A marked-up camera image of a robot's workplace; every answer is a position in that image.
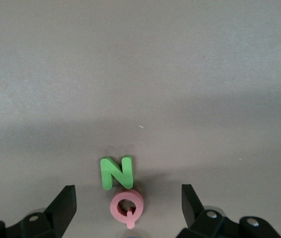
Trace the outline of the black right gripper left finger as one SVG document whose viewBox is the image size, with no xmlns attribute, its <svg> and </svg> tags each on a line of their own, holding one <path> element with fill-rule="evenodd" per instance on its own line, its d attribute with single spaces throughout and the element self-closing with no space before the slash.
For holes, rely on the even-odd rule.
<svg viewBox="0 0 281 238">
<path fill-rule="evenodd" d="M 10 227 L 0 221 L 0 238 L 61 238 L 76 210 L 75 186 L 67 185 L 43 212 L 33 212 Z"/>
</svg>

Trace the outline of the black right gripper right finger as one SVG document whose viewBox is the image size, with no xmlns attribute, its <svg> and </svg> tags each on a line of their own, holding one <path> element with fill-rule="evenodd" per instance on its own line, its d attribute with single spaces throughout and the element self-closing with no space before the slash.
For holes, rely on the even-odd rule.
<svg viewBox="0 0 281 238">
<path fill-rule="evenodd" d="M 281 238 L 262 218 L 245 216 L 236 223 L 215 209 L 206 209 L 190 184 L 181 186 L 181 206 L 187 228 L 179 238 Z"/>
</svg>

